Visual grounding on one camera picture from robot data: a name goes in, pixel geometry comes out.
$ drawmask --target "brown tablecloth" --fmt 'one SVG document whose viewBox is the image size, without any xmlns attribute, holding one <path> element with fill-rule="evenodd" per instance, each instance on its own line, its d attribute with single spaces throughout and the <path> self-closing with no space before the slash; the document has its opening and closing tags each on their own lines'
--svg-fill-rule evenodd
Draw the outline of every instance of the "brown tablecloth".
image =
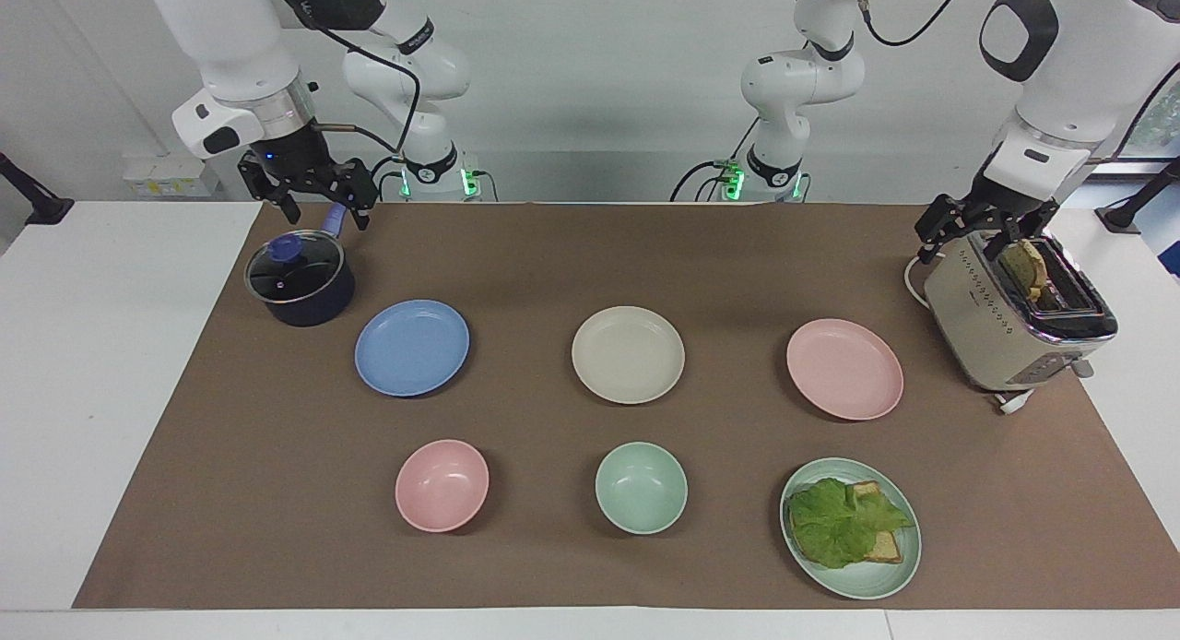
<svg viewBox="0 0 1180 640">
<path fill-rule="evenodd" d="M 343 237 L 350 307 L 296 329 L 242 285 L 249 253 L 288 229 L 266 209 L 74 605 L 1180 607 L 1180 556 L 1077 380 L 1058 375 L 1015 417 L 968 386 L 902 285 L 917 216 L 388 205 Z M 417 296 L 463 313 L 471 354 L 439 392 L 387 398 L 358 378 L 354 342 Z M 578 325 L 615 305 L 662 313 L 683 337 L 684 375 L 657 401 L 611 405 L 573 373 Z M 834 420 L 792 385 L 787 339 L 822 316 L 897 351 L 906 390 L 887 417 Z M 393 504 L 401 463 L 439 438 L 484 451 L 492 476 L 452 535 L 411 529 Z M 683 517 L 651 537 L 616 530 L 594 496 L 599 459 L 636 439 L 689 477 Z M 884 602 L 820 589 L 784 544 L 782 485 L 826 456 L 883 471 L 922 523 L 922 566 Z"/>
</svg>

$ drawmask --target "saucepan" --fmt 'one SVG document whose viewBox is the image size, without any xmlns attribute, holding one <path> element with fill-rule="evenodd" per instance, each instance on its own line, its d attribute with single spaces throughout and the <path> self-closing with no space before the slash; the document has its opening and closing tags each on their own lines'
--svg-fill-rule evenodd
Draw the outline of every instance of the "saucepan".
<svg viewBox="0 0 1180 640">
<path fill-rule="evenodd" d="M 270 314 L 294 327 L 322 325 L 353 299 L 356 281 L 340 244 L 347 209 L 333 204 L 320 229 L 296 229 L 257 249 L 245 287 Z"/>
</svg>

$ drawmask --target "green lettuce leaf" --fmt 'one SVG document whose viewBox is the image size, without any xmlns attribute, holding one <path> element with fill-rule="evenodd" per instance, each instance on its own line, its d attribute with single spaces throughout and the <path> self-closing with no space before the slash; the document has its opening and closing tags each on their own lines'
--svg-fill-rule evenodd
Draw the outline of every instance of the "green lettuce leaf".
<svg viewBox="0 0 1180 640">
<path fill-rule="evenodd" d="M 818 481 L 793 494 L 788 511 L 799 550 L 808 560 L 833 569 L 864 561 L 877 531 L 911 525 L 910 518 L 884 495 L 857 497 L 851 485 L 834 478 Z"/>
</svg>

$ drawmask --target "blue lid knob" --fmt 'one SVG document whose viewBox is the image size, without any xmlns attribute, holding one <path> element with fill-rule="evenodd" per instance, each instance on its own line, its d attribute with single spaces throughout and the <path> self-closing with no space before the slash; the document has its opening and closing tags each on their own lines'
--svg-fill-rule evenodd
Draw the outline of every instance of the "blue lid knob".
<svg viewBox="0 0 1180 640">
<path fill-rule="evenodd" d="M 278 262 L 280 265 L 294 262 L 295 259 L 303 253 L 303 240 L 295 234 L 275 237 L 269 244 L 267 244 L 267 253 L 270 254 L 270 259 L 273 259 L 273 261 Z"/>
</svg>

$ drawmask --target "pink bowl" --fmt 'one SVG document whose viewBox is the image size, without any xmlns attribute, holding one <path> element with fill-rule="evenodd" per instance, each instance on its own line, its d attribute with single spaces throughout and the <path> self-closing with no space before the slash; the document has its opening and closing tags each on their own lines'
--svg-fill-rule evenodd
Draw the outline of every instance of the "pink bowl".
<svg viewBox="0 0 1180 640">
<path fill-rule="evenodd" d="M 902 400 L 902 364 L 877 334 L 845 320 L 814 320 L 787 344 L 787 371 L 817 407 L 853 422 L 890 413 Z"/>
<path fill-rule="evenodd" d="M 487 482 L 487 463 L 474 446 L 441 439 L 406 459 L 393 497 L 401 517 L 414 529 L 451 531 L 479 512 Z"/>
</svg>

